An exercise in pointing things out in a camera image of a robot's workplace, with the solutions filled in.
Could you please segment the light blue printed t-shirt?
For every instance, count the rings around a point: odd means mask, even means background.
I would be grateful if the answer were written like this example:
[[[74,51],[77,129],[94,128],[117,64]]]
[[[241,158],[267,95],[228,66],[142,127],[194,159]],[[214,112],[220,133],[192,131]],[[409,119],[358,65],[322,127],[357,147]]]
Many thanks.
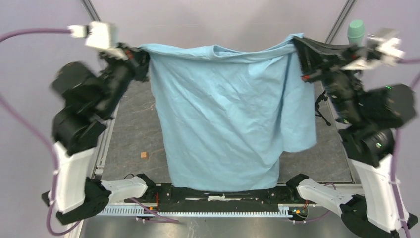
[[[201,191],[274,187],[280,155],[317,142],[312,84],[289,35],[257,52],[143,44],[171,182]]]

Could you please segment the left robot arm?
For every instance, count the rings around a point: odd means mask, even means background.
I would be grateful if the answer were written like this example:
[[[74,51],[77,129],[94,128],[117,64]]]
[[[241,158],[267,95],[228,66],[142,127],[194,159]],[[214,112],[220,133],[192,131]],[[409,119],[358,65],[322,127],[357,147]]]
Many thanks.
[[[80,61],[70,62],[51,85],[65,105],[52,120],[58,172],[53,188],[42,199],[49,207],[56,206],[56,218],[63,225],[93,217],[111,202],[129,198],[150,202],[156,195],[153,182],[144,174],[116,181],[87,176],[99,136],[130,82],[147,80],[147,52],[120,43],[117,53],[100,53],[107,67],[99,75]]]

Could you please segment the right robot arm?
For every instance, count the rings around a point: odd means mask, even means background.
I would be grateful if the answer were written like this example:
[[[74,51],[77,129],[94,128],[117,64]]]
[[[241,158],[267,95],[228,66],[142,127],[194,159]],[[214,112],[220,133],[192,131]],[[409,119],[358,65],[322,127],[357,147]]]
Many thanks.
[[[369,36],[365,46],[331,45],[306,37],[292,42],[302,80],[320,81],[339,122],[347,125],[339,135],[364,193],[342,194],[299,174],[287,181],[287,198],[323,206],[361,238],[397,238],[400,229],[409,230],[418,221],[403,205],[393,162],[396,129],[416,116],[414,93],[404,84],[366,91],[355,74],[382,64],[395,66],[405,54],[399,49],[400,39],[386,29],[383,35]]]

